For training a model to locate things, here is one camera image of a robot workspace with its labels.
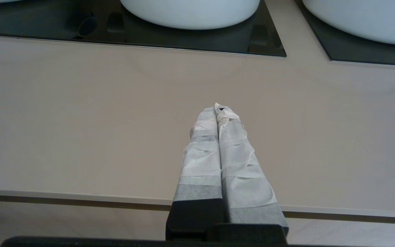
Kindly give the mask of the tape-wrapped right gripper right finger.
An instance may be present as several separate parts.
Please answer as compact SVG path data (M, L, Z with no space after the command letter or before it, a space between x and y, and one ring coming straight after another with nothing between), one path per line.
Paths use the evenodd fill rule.
M231 224L278 225L285 235L287 219L265 176L240 117L215 104L222 169L222 190Z

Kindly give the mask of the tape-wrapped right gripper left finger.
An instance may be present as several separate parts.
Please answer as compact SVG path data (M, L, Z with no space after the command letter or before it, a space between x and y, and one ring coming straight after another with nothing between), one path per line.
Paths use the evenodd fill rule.
M201 240L208 229L225 221L218 125L213 107L199 114L190 137L166 222L166 240Z

